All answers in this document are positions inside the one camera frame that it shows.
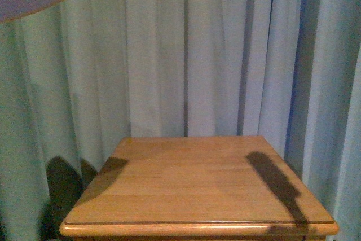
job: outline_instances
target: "curtain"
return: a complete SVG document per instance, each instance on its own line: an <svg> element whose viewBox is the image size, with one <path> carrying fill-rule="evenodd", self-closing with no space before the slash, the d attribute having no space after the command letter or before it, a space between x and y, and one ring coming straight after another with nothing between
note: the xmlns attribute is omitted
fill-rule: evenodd
<svg viewBox="0 0 361 241"><path fill-rule="evenodd" d="M0 238L58 227L123 137L263 135L361 237L360 0L66 0L0 24Z"/></svg>

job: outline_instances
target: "sheer curtain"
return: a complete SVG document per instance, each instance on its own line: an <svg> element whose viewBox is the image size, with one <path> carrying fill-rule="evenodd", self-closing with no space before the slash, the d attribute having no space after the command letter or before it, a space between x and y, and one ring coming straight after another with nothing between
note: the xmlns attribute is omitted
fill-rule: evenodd
<svg viewBox="0 0 361 241"><path fill-rule="evenodd" d="M66 0L0 25L0 238L58 227L123 137L263 135L361 236L360 0Z"/></svg>

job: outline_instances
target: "nightstand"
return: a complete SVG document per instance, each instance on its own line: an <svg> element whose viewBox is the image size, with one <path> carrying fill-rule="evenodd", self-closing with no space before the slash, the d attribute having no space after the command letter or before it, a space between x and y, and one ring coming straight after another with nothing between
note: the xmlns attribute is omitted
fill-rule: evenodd
<svg viewBox="0 0 361 241"><path fill-rule="evenodd" d="M125 138L61 225L76 241L325 240L338 226L263 137Z"/></svg>

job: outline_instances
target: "wood grain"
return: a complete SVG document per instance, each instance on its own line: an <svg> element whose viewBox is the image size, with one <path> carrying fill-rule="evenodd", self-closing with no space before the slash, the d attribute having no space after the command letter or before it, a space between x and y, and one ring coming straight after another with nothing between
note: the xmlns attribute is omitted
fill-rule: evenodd
<svg viewBox="0 0 361 241"><path fill-rule="evenodd" d="M123 139L61 227L71 236L337 230L262 137Z"/></svg>

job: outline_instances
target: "table top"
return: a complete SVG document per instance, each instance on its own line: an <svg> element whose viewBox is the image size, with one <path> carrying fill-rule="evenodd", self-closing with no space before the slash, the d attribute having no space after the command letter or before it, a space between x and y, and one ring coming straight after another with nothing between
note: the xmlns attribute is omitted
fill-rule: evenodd
<svg viewBox="0 0 361 241"><path fill-rule="evenodd" d="M125 138L61 226L68 236L335 234L263 137Z"/></svg>

